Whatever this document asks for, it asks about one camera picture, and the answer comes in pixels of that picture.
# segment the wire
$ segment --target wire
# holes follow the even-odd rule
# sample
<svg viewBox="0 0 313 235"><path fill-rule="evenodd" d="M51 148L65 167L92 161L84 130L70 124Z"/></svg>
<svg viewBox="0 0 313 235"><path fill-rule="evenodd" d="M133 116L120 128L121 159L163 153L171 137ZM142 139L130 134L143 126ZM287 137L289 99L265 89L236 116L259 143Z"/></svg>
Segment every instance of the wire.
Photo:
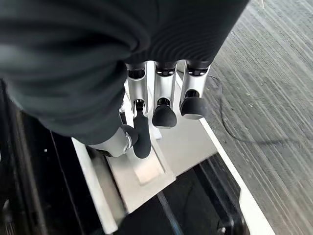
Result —
<svg viewBox="0 0 313 235"><path fill-rule="evenodd" d="M225 120L224 120L224 114L223 114L223 85L222 85L222 82L220 81L219 78L217 77L214 77L214 76L211 76L211 75L208 75L208 77L211 77L215 80L218 81L219 83L219 105L220 105L220 117L221 117L221 120L222 120L222 124L223 124L223 127L225 129L225 131L234 139L238 140L238 141L241 141L241 142L244 142L244 143L256 143L256 144L260 144L260 145L267 145L267 144L275 144L275 143L284 143L284 142L297 142L299 143L299 140L295 140L295 139L292 139L292 138L283 138L283 139L278 139L278 140L268 140L268 141L249 141L249 140L244 140L240 137L237 137L235 136L234 134L232 134L232 132L229 130L229 128L227 127L226 123L225 123ZM305 138L307 138L308 140L313 140L313 137L308 137L308 136L303 136Z"/></svg>

